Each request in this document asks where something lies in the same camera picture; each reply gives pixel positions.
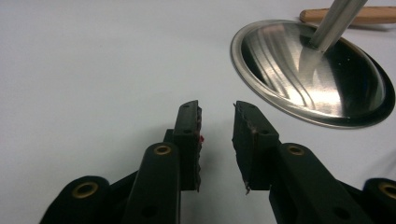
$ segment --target small hole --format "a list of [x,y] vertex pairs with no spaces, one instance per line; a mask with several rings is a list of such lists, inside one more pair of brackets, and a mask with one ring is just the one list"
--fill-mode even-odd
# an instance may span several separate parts
[[168,153],[170,153],[172,151],[172,149],[170,147],[167,146],[159,146],[154,148],[154,153],[157,155],[166,155]]
[[379,189],[392,199],[396,199],[396,186],[387,182],[379,184]]
[[386,187],[385,191],[389,194],[394,194],[396,195],[396,188],[392,188],[392,187]]
[[72,191],[72,195],[78,199],[87,198],[93,195],[98,188],[99,186],[95,182],[85,182],[76,186]]
[[79,188],[79,189],[77,190],[77,193],[79,193],[79,194],[84,194],[84,193],[90,192],[91,190],[93,190],[93,186],[91,186],[91,185],[84,185],[84,186],[82,186],[81,188]]
[[298,147],[289,147],[288,150],[291,154],[296,155],[296,156],[304,155],[304,151]]
[[158,208],[156,206],[147,206],[142,210],[143,217],[155,217],[157,215]]
[[350,214],[349,212],[341,207],[334,207],[334,209],[332,210],[336,216],[338,216],[339,218],[343,219],[343,220],[348,220],[350,219]]

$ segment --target white surface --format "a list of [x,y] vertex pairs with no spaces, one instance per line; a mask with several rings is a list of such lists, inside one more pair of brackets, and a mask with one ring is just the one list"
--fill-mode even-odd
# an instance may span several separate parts
[[[70,181],[111,183],[173,128],[190,100],[203,108],[199,194],[183,192],[181,223],[275,223],[268,193],[245,195],[233,145],[233,103],[260,108],[282,142],[311,148],[361,188],[396,179],[396,115],[341,131],[292,118],[257,96],[230,60],[233,35],[260,20],[297,20],[331,0],[0,2],[0,223],[38,223]],[[393,0],[367,6],[392,6]],[[349,29],[396,83],[396,26]]]

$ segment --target metal rod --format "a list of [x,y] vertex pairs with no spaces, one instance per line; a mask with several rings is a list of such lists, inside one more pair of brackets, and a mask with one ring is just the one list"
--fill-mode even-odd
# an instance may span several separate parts
[[309,42],[312,48],[325,52],[332,47],[366,2],[367,0],[334,0]]

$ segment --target wooden handle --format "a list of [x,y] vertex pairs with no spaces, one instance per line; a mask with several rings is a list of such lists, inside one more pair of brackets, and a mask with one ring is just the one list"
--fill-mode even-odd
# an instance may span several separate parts
[[[321,22],[328,8],[306,9],[300,13],[304,22]],[[352,24],[396,23],[396,7],[364,7]]]

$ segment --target metal lid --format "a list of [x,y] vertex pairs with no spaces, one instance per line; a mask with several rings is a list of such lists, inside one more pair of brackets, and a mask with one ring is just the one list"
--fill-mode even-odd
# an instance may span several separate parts
[[299,119],[334,128],[385,119],[395,104],[386,73],[343,38],[326,52],[313,49],[316,30],[295,21],[251,23],[233,39],[233,64],[262,98]]

